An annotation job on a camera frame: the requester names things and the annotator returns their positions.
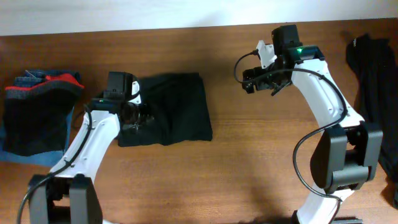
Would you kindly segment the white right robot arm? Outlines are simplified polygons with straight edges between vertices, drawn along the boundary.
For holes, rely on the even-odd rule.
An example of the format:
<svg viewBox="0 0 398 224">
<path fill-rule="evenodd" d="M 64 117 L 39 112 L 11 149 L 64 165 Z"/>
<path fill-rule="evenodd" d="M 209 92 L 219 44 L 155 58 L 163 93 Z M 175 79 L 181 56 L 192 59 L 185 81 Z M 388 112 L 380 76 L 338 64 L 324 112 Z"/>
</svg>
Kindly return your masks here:
<svg viewBox="0 0 398 224">
<path fill-rule="evenodd" d="M 294 147 L 292 162 L 301 183 L 310 191 L 292 215 L 292 223 L 362 223 L 359 218 L 337 218 L 341 204 L 376 175 L 383 132 L 358 114 L 333 80 L 325 56 L 316 45 L 303 45 L 295 25 L 271 32 L 272 43 L 260 40 L 250 52 L 260 60 L 237 82 L 247 93 L 271 90 L 276 95 L 293 85 L 305 98 L 318 129 Z M 310 137 L 321 138 L 310 159 L 313 185 L 297 165 L 300 146 Z"/>
</svg>

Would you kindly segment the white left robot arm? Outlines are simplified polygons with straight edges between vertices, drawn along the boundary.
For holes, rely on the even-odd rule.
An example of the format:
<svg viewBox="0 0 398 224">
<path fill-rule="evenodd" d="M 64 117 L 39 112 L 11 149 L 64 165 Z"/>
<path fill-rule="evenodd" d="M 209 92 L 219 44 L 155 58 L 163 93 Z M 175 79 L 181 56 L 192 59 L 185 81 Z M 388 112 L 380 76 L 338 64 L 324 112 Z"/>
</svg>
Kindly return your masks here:
<svg viewBox="0 0 398 224">
<path fill-rule="evenodd" d="M 104 155 L 123 127 L 137 127 L 142 86 L 131 73 L 110 72 L 106 89 L 84 107 L 83 122 L 64 156 L 47 175 L 34 175 L 17 214 L 31 223 L 97 223 L 103 217 L 94 182 Z"/>
</svg>

